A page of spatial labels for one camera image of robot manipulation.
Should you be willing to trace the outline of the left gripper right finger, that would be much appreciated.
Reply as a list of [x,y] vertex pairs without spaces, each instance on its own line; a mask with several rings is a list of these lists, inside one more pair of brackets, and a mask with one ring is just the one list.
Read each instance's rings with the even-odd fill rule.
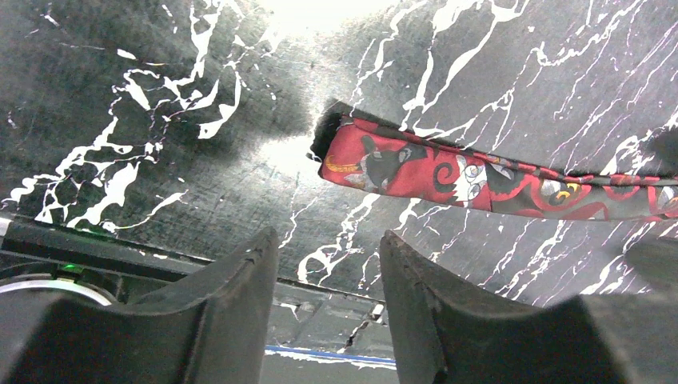
[[677,242],[631,250],[648,294],[580,294],[546,308],[501,297],[392,231],[380,264],[402,383],[674,383]]

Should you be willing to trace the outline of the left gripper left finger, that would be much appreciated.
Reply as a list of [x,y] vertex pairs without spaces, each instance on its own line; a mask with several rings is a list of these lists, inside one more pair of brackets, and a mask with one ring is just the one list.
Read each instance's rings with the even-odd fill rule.
[[[2,255],[67,261],[61,278],[1,274],[4,383],[257,383],[261,377],[278,238],[267,227],[199,270],[165,259],[134,264],[135,250],[44,226],[10,226]],[[175,276],[129,303],[76,274],[120,267]]]

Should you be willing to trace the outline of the red patterned tie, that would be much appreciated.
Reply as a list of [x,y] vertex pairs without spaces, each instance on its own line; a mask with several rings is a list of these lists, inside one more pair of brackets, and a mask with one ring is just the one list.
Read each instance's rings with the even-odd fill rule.
[[677,216],[677,180],[629,174],[570,176],[459,146],[342,110],[317,124],[319,176],[396,198],[521,217],[660,221]]

